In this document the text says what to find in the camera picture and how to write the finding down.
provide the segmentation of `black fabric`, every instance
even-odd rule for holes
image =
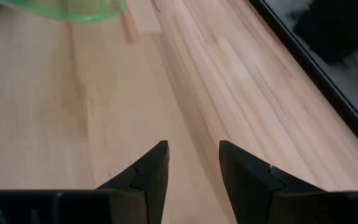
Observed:
[[[325,62],[342,62],[358,49],[358,0],[314,0],[294,32]]]

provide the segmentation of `wood grain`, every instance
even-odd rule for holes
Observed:
[[[0,188],[95,187],[167,139],[163,222],[234,223],[228,139],[326,190],[358,189],[357,138],[252,6],[130,1],[128,23],[0,8]]]

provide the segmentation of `hardwood floor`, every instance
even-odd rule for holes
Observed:
[[[221,139],[358,189],[358,140],[247,3],[128,0],[95,24],[0,7],[0,188],[92,188],[162,139],[164,223],[235,222]]]

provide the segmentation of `black object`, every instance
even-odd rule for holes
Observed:
[[[248,0],[358,138],[358,111],[265,0]]]
[[[358,224],[358,192],[325,192],[228,141],[219,160],[238,223]]]
[[[314,0],[294,32],[326,63],[342,62],[358,49],[358,0]]]
[[[0,224],[161,223],[168,161],[161,141],[96,190],[0,190]]]

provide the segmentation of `green plastic bag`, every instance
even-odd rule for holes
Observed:
[[[0,4],[60,21],[111,19],[124,10],[124,0],[0,0]]]

